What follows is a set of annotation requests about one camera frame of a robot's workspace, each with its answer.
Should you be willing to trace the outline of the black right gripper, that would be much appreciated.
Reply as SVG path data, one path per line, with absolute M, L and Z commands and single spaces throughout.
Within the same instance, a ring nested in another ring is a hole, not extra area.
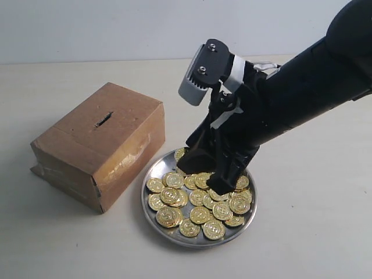
M 212 89 L 209 112 L 186 140 L 185 152 L 176 166 L 185 174 L 214 172 L 207 186 L 218 195 L 233 192 L 258 145 L 248 143 L 249 125 L 262 116 L 256 84 L 265 74 L 246 61 L 243 84 L 237 91 Z

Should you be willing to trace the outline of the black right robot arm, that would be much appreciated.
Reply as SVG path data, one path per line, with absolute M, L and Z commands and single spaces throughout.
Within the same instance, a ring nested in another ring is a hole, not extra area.
M 209 39 L 199 47 L 178 89 L 209 111 L 177 162 L 186 174 L 210 172 L 223 195 L 264 143 L 347 102 L 371 94 L 371 2 L 350 1 L 326 35 L 283 65 L 253 63 Z

